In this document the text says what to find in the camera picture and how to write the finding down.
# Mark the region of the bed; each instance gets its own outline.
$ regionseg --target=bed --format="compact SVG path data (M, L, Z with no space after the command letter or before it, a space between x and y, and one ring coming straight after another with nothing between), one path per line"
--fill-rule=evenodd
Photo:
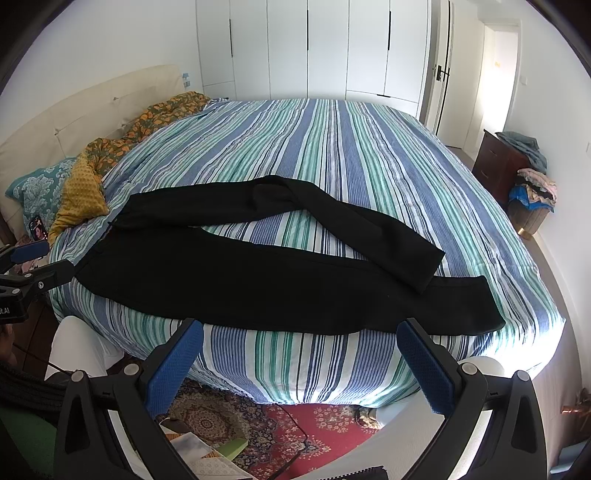
M130 194L268 174L312 181L339 200L398 218L446 252L438 275L484 275L506 326L478 337L435 337L456 359L486 355L508 373L524 369L535 376L552 357L564 319L507 216L419 122L382 105L214 99L201 113L159 130L126 154L103 179L109 214L62 233L50 259L78 261ZM7 218L6 207L0 206ZM7 221L17 233L14 215ZM359 258L305 211L207 230L243 241ZM161 274L174 281L175 269L182 267L171 265ZM51 291L50 298L58 318L83 318L139 358L165 342L178 325L177 320L95 296L75 279ZM280 322L281 312L277 315ZM206 325L203 353L190 376L259 403L379 407L418 388L395 335L368 330L319 336Z

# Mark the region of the person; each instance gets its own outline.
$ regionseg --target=person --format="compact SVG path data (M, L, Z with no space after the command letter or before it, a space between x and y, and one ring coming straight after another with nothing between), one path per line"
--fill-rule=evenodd
M12 351L14 329L10 323L6 323L0 327L0 362L5 362L11 367L15 367L17 365L17 357Z

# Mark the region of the red persian rug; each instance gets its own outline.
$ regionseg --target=red persian rug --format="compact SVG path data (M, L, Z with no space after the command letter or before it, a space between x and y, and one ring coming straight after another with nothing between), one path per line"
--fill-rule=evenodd
M283 406L308 434L308 447L279 476L290 480L351 451L376 430L355 421L355 407L302 404ZM304 434L277 405L259 405L228 392L185 380L168 415L182 420L193 433L212 447L236 438L248 447L234 463L266 480L304 447Z

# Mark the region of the pillow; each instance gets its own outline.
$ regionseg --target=pillow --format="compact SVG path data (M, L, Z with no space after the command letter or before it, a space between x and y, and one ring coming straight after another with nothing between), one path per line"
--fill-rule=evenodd
M89 165L86 152L82 152L74 162L72 174L64 185L60 212L49 230L49 244L53 246L57 236L66 228L107 213L109 208L103 197L100 176Z
M6 196L22 206L25 230L29 221L39 215L49 231L61 206L61 191L70 176L75 157L69 157L56 165L38 168L34 172L17 178L6 190Z

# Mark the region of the blue gripper pad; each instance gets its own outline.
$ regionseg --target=blue gripper pad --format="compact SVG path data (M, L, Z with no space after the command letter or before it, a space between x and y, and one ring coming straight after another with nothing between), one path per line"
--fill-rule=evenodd
M10 255L10 261L16 265L25 263L36 258L45 257L49 253L49 243L40 240L21 247L16 247Z
M194 320L160 364L146 387L144 406L152 418L168 411L202 348L203 325Z
M433 412L445 417L451 415L456 408L453 382L409 322L404 321L398 325L396 340L400 353Z

